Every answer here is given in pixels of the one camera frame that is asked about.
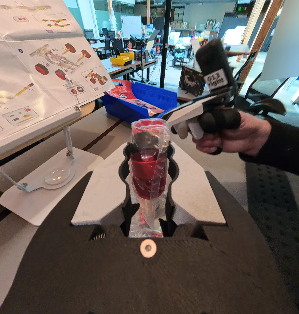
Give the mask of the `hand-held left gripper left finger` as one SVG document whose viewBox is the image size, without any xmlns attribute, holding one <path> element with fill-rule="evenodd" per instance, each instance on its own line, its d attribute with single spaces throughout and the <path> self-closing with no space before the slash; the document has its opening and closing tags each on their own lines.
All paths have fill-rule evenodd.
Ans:
<svg viewBox="0 0 299 314">
<path fill-rule="evenodd" d="M 119 176 L 119 167 L 124 162 L 126 146 L 127 142 L 95 167 L 71 220 L 72 225 L 120 226 L 124 222 L 122 205 L 126 184 Z"/>
</svg>

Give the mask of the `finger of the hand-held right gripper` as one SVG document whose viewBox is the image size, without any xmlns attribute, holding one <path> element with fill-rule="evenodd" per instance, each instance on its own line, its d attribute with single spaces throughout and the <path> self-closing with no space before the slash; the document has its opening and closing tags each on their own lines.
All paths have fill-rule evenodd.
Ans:
<svg viewBox="0 0 299 314">
<path fill-rule="evenodd" d="M 189 104 L 192 104 L 192 103 L 203 103 L 203 105 L 204 105 L 207 101 L 213 102 L 216 97 L 217 97 L 216 95 L 199 96 L 199 97 L 196 97 L 196 98 L 190 100 L 189 102 L 186 102 L 186 103 L 184 103 L 183 105 L 180 105 L 180 106 L 186 106 L 186 105 L 189 105 Z M 166 112 L 164 115 L 161 116 L 162 120 L 167 121 L 167 113 L 168 112 Z"/>
<path fill-rule="evenodd" d="M 170 126 L 177 125 L 203 113 L 203 103 L 192 103 L 167 113 L 167 122 Z"/>
</svg>

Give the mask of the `person's right forearm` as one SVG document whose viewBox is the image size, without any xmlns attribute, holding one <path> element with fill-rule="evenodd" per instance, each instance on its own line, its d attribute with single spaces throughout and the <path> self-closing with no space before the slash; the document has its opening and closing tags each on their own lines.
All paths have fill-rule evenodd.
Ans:
<svg viewBox="0 0 299 314">
<path fill-rule="evenodd" d="M 271 132 L 256 156 L 239 153 L 245 162 L 263 164 L 299 176 L 299 128 L 267 119 Z"/>
</svg>

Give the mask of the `white whiteboard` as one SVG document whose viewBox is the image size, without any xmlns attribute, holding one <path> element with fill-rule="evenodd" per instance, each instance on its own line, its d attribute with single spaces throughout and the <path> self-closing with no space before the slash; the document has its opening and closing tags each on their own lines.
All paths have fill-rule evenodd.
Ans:
<svg viewBox="0 0 299 314">
<path fill-rule="evenodd" d="M 128 39 L 132 36 L 142 37 L 142 21 L 141 15 L 121 15 L 122 36 Z"/>
</svg>

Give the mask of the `clear bag of red wheels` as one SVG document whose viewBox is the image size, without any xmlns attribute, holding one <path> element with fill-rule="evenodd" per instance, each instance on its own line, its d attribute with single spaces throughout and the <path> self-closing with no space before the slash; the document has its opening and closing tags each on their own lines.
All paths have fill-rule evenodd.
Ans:
<svg viewBox="0 0 299 314">
<path fill-rule="evenodd" d="M 140 205 L 132 218 L 130 237 L 163 237 L 163 217 L 170 129 L 162 119 L 141 119 L 132 123 L 129 160 L 133 201 Z"/>
</svg>

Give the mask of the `black toy box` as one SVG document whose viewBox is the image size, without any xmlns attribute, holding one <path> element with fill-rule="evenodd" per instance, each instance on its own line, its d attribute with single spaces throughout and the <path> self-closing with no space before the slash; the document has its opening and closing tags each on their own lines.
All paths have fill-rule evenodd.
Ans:
<svg viewBox="0 0 299 314">
<path fill-rule="evenodd" d="M 179 87 L 194 96 L 200 96 L 205 88 L 203 74 L 195 69 L 182 66 Z"/>
</svg>

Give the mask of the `blue plastic bin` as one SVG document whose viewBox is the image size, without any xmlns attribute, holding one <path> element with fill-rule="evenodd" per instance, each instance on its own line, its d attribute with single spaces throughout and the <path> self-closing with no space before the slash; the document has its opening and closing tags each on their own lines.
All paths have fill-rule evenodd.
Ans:
<svg viewBox="0 0 299 314">
<path fill-rule="evenodd" d="M 155 105 L 163 110 L 160 114 L 150 117 L 145 108 L 135 107 L 122 100 L 117 100 L 107 93 L 101 98 L 107 113 L 132 123 L 141 119 L 161 118 L 166 112 L 178 106 L 176 92 L 163 88 L 147 85 L 140 82 L 132 82 L 132 92 L 140 100 Z"/>
</svg>

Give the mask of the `black perforated mat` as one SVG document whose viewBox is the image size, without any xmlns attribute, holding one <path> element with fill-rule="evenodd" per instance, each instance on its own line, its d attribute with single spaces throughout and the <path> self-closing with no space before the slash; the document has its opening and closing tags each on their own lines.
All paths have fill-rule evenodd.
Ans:
<svg viewBox="0 0 299 314">
<path fill-rule="evenodd" d="M 287 174 L 246 162 L 248 212 L 264 235 L 299 311 L 299 210 Z"/>
</svg>

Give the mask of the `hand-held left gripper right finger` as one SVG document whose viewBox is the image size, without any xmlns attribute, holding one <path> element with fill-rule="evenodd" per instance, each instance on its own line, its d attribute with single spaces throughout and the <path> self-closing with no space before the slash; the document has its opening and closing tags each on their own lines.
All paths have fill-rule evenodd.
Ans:
<svg viewBox="0 0 299 314">
<path fill-rule="evenodd" d="M 175 203 L 172 220 L 177 225 L 219 225 L 226 224 L 220 206 L 209 180 L 201 167 L 174 142 L 172 159 L 178 166 L 179 174 L 171 184 L 171 198 Z"/>
</svg>

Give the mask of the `black office chair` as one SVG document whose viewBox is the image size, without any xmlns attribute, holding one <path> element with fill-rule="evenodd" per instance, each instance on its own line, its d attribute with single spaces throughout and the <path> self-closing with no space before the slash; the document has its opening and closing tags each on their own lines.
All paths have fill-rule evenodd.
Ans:
<svg viewBox="0 0 299 314">
<path fill-rule="evenodd" d="M 115 39 L 112 41 L 112 49 L 114 50 L 115 56 L 120 56 L 120 53 L 125 53 L 123 43 L 120 39 Z"/>
</svg>

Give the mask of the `person's right hand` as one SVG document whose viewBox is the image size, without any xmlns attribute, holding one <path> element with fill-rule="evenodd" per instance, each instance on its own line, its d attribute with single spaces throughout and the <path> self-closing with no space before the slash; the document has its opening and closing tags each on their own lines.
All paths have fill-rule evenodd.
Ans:
<svg viewBox="0 0 299 314">
<path fill-rule="evenodd" d="M 204 133 L 199 140 L 192 138 L 196 149 L 210 154 L 218 147 L 226 153 L 242 153 L 256 156 L 269 138 L 272 126 L 267 120 L 239 112 L 241 125 L 238 129 L 224 129 L 218 134 Z"/>
</svg>

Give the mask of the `white stand with wooden board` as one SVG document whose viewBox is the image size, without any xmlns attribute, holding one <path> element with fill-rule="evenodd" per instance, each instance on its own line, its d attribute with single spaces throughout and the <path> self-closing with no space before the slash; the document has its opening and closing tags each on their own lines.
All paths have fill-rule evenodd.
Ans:
<svg viewBox="0 0 299 314">
<path fill-rule="evenodd" d="M 95 101 L 0 107 L 0 205 L 35 226 L 103 158 L 84 151 L 101 127 Z"/>
</svg>

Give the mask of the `toy instruction sheet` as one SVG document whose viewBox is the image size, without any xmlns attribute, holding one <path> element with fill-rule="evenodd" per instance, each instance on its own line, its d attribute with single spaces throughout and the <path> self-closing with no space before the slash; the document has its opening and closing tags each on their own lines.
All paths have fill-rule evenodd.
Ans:
<svg viewBox="0 0 299 314">
<path fill-rule="evenodd" d="M 0 1 L 0 155 L 113 88 L 64 1 Z"/>
</svg>

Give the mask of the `black pole with ribbed disc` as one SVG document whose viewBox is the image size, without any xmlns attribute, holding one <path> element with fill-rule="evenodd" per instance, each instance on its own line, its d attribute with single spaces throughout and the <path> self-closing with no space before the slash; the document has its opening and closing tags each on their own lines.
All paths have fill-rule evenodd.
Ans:
<svg viewBox="0 0 299 314">
<path fill-rule="evenodd" d="M 159 87 L 164 88 L 165 72 L 166 72 L 166 60 L 167 60 L 167 47 L 168 47 L 168 34 L 171 18 L 172 1 L 166 0 L 165 17 L 164 17 L 164 31 L 163 31 L 163 46 L 162 46 L 162 59 L 160 69 L 160 83 Z"/>
</svg>

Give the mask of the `red printed packet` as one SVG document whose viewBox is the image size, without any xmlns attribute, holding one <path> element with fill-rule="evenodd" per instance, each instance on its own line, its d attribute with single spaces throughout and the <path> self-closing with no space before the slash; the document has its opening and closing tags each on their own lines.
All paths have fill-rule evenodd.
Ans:
<svg viewBox="0 0 299 314">
<path fill-rule="evenodd" d="M 131 81 L 121 79 L 112 79 L 112 81 L 115 87 L 108 90 L 106 92 L 107 95 L 112 96 L 117 100 L 125 101 L 129 104 L 134 105 L 135 107 L 145 108 L 150 117 L 163 112 L 162 109 L 156 107 L 155 105 L 138 99 L 132 92 Z"/>
</svg>

